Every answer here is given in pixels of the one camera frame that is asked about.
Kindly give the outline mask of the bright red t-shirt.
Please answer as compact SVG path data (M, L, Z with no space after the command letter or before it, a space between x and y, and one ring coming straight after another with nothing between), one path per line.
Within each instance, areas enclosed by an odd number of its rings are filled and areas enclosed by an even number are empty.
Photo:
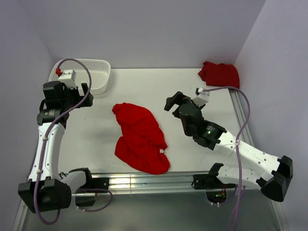
M112 112L122 131L115 155L141 172L152 175L168 172L170 162L164 154L167 144L153 114L131 103L115 104Z

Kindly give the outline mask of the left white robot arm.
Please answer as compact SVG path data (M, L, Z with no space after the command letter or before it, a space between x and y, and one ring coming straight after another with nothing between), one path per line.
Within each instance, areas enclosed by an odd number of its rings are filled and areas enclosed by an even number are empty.
M87 83L69 88L60 81L43 85L45 98L37 116L38 147L31 173L26 183L18 186L18 194L32 213L68 208L72 194L80 189L89 192L94 186L88 168L78 168L68 176L59 177L58 163L61 141L66 129L69 112L73 108L91 107L93 96Z

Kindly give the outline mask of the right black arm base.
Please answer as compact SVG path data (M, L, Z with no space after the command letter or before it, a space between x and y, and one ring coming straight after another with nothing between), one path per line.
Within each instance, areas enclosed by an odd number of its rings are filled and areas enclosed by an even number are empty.
M234 189L233 194L237 189L236 184L223 184L216 177L209 174L193 175L191 186L195 190L205 190L207 199L214 204L226 202L228 197L227 189Z

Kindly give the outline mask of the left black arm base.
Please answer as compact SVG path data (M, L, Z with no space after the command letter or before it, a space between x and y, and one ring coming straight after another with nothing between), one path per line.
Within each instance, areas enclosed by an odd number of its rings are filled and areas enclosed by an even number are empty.
M109 195L109 178L93 178L89 186L83 186L76 191L75 203L78 207L94 206L99 194Z

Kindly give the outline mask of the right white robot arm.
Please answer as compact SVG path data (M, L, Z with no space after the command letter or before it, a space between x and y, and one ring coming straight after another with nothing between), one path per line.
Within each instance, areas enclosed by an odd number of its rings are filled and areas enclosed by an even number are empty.
M228 157L239 157L241 161L237 168L215 163L203 179L206 186L247 186L260 190L273 201L283 202L293 178L292 159L265 153L240 141L224 127L205 120L201 110L209 101L209 93L197 88L196 95L192 99L178 91L166 99L164 110L177 105L172 114L181 120L186 136L202 147Z

